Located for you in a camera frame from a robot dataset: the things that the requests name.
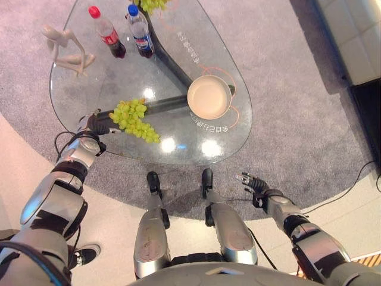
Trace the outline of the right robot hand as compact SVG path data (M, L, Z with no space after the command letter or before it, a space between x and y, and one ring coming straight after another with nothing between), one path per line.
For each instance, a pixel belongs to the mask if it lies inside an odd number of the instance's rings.
M270 189L264 180L256 178L247 172L242 172L241 174L235 175L235 179L242 185L245 185L244 190L252 195L260 195Z

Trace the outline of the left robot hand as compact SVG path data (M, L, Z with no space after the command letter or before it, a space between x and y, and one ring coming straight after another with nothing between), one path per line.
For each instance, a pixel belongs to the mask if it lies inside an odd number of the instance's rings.
M118 124L114 123L109 116L111 111L101 111L97 108L93 113L80 118L76 133L89 131L95 135L117 134L121 133Z

